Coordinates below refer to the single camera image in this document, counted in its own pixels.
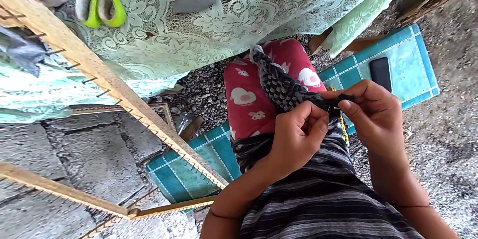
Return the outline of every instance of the blue cloth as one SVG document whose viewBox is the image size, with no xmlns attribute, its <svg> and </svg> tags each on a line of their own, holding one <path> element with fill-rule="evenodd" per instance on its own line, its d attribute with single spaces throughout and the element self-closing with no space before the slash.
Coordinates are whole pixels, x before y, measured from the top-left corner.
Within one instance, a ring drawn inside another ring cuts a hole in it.
<svg viewBox="0 0 478 239">
<path fill-rule="evenodd" d="M 188 142 L 211 167 L 225 180 L 232 182 L 241 175 L 236 157 L 232 151 L 229 123 L 206 132 Z M 219 188 L 204 179 L 196 168 L 173 150 L 151 159 L 148 172 L 163 195 L 171 202 L 178 203 L 218 193 Z"/>
<path fill-rule="evenodd" d="M 384 39 L 319 73 L 326 87 L 347 89 L 362 79 L 371 79 L 371 60 L 388 57 L 392 93 L 402 101 L 402 109 L 412 107 L 440 93 L 433 67 L 417 24 L 390 32 Z M 344 116 L 354 134 L 354 124 Z"/>
</svg>

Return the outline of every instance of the wooden frame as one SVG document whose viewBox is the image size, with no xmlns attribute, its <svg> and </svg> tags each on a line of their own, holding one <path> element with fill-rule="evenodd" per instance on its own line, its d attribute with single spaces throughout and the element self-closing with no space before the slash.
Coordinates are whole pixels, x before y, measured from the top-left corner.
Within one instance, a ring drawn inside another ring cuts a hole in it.
<svg viewBox="0 0 478 239">
<path fill-rule="evenodd" d="M 179 212 L 200 206 L 211 205 L 216 197 L 208 196 L 186 202 L 159 206 L 147 210 L 140 210 L 137 208 L 137 206 L 143 204 L 148 199 L 151 199 L 154 195 L 158 194 L 159 190 L 157 188 L 137 200 L 132 205 L 124 207 L 39 176 L 27 170 L 23 170 L 6 162 L 0 162 L 0 178 L 8 179 L 18 184 L 26 185 L 36 190 L 61 197 L 75 203 L 86 205 L 94 209 L 102 210 L 117 217 L 126 219 L 148 218 L 151 216 L 163 215 L 171 212 Z"/>
<path fill-rule="evenodd" d="M 171 111 L 169 110 L 169 106 L 165 102 L 160 103 L 150 103 L 148 106 L 151 109 L 154 108 L 162 108 L 164 111 L 164 116 L 166 117 L 166 122 L 171 127 L 171 129 L 175 130 L 175 124 L 173 122 L 173 117 L 171 116 Z M 88 108 L 73 108 L 71 109 L 71 115 L 81 115 L 81 114 L 98 114 L 98 113 L 107 113 L 107 112 L 119 112 L 125 111 L 125 109 L 121 106 L 113 106 L 113 107 L 88 107 Z"/>
<path fill-rule="evenodd" d="M 27 27 L 36 36 L 60 53 L 70 68 L 78 68 L 85 76 L 104 89 L 128 113 L 138 119 L 188 163 L 224 189 L 228 182 L 205 162 L 176 131 L 171 129 L 132 89 L 93 53 L 70 29 L 37 0 L 0 0 L 0 24 L 5 27 Z"/>
<path fill-rule="evenodd" d="M 35 37 L 41 38 L 54 50 L 51 54 L 60 53 L 71 62 L 72 66 L 68 69 L 78 68 L 92 82 L 105 90 L 98 96 L 108 94 L 117 101 L 116 104 L 121 106 L 121 108 L 93 108 L 89 111 L 74 110 L 73 115 L 125 110 L 204 175 L 204 180 L 212 181 L 220 189 L 224 189 L 228 185 L 228 182 L 217 171 L 176 134 L 171 113 L 166 104 L 160 103 L 153 107 L 164 109 L 168 123 L 165 123 L 150 106 L 38 0 L 0 0 L 0 24 L 3 27 L 27 27 Z M 122 218 L 148 218 L 210 205 L 214 201 L 214 196 L 211 196 L 142 211 L 135 208 L 140 204 L 141 199 L 129 207 L 119 206 L 4 162 L 0 162 L 0 179 L 8 179 L 114 215 L 97 227 L 96 231 L 110 227 L 112 223 Z M 147 200 L 147 197 L 155 195 L 154 192 L 157 194 L 159 190 L 155 189 L 148 193 L 142 198 L 143 202 Z"/>
</svg>

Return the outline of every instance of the black phone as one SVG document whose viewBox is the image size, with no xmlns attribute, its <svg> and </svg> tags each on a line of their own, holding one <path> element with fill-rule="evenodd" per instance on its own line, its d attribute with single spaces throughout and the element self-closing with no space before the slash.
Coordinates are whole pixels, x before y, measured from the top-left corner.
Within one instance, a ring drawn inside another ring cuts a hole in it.
<svg viewBox="0 0 478 239">
<path fill-rule="evenodd" d="M 372 81 L 391 92 L 391 76 L 388 58 L 374 59 L 368 64 L 370 66 Z"/>
</svg>

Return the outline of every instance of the pink pants with white print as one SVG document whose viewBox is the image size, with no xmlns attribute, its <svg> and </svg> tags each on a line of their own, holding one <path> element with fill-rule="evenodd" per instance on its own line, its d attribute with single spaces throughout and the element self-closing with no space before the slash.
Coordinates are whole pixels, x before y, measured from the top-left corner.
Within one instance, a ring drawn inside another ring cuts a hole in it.
<svg viewBox="0 0 478 239">
<path fill-rule="evenodd" d="M 261 46 L 265 54 L 309 91 L 326 90 L 298 40 L 268 41 Z M 278 111 L 261 88 L 259 67 L 249 61 L 249 54 L 226 66 L 224 83 L 232 138 L 240 139 L 274 131 Z"/>
</svg>

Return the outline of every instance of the lace curtain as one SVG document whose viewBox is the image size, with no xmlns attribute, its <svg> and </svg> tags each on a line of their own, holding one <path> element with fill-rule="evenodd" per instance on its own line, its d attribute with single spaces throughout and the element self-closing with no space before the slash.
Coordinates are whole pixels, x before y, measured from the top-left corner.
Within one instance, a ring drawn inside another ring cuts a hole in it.
<svg viewBox="0 0 478 239">
<path fill-rule="evenodd" d="M 331 55 L 347 46 L 391 0 L 217 0 L 209 9 L 173 13 L 174 0 L 121 0 L 121 28 L 88 28 L 70 0 L 57 15 L 98 55 L 136 79 L 163 78 L 228 58 L 260 40 L 296 33 L 320 34 Z"/>
<path fill-rule="evenodd" d="M 331 56 L 346 47 L 391 0 L 217 0 L 210 8 L 175 14 L 174 0 L 121 0 L 127 20 L 120 28 L 88 28 L 75 18 L 75 0 L 55 14 L 142 97 L 172 87 L 190 70 L 228 58 L 250 44 L 296 33 L 320 34 Z M 27 74 L 0 55 L 0 123 L 31 123 L 69 116 L 68 105 L 113 104 L 63 57 Z"/>
</svg>

